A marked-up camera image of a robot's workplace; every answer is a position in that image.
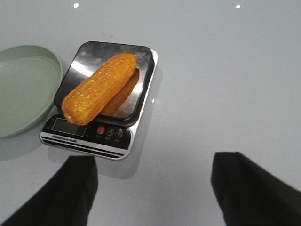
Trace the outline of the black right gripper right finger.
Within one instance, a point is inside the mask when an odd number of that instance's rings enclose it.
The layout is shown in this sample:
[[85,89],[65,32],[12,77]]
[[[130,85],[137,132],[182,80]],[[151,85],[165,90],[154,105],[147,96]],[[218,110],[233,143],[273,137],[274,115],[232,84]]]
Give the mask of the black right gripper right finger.
[[214,154],[211,185],[228,226],[299,226],[301,193],[239,152]]

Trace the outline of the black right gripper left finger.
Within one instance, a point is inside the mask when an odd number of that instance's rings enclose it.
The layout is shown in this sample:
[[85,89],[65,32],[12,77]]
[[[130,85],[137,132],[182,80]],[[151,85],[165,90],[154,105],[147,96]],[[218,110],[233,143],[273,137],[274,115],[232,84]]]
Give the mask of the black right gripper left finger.
[[4,226],[85,226],[98,188],[94,157],[71,156]]

